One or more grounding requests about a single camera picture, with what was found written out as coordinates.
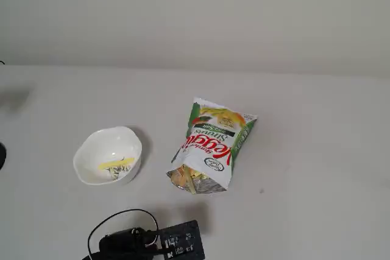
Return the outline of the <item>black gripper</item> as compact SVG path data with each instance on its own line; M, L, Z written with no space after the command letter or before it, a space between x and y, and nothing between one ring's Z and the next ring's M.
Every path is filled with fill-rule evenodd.
M204 248L197 220L181 223L159 231L161 247L167 250L164 259L203 260Z

